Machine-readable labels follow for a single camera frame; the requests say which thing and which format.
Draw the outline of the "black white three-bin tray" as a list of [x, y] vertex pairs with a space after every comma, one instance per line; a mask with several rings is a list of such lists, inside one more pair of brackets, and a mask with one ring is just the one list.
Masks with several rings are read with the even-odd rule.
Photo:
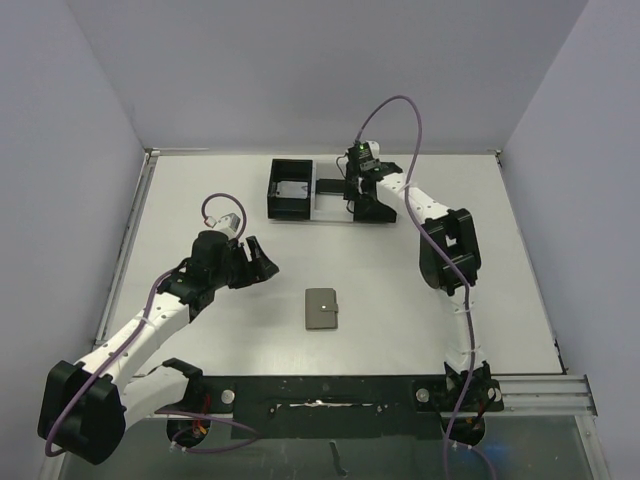
[[377, 192], [354, 200], [344, 197], [346, 180], [323, 177], [325, 165], [311, 159], [274, 159], [268, 180], [266, 211], [273, 221], [390, 225], [397, 211]]

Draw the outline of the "grey leather card holder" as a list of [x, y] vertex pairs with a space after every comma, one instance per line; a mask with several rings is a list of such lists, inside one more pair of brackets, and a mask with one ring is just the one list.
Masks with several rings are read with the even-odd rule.
[[339, 307], [333, 288], [305, 290], [305, 328], [309, 331], [336, 330]]

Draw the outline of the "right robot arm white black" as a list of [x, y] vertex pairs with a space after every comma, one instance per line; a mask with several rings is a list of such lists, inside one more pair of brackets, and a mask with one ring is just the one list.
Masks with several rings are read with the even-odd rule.
[[346, 155], [343, 198], [357, 223], [394, 223], [400, 200], [420, 236], [419, 271], [426, 284], [453, 298], [462, 298], [450, 321], [445, 368], [462, 399], [482, 376], [486, 359], [477, 338], [471, 289], [476, 285], [481, 256], [471, 213], [435, 201], [394, 162], [384, 162], [360, 144]]

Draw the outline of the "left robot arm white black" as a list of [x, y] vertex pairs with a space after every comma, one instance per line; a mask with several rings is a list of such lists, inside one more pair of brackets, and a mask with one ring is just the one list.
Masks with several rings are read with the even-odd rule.
[[75, 454], [97, 465], [125, 432], [197, 389], [200, 369], [169, 359], [143, 378], [135, 375], [174, 334], [192, 323], [222, 288], [242, 289], [275, 276], [278, 266], [258, 240], [202, 231], [189, 257], [153, 283], [143, 309], [101, 347], [49, 371], [37, 433], [53, 458]]

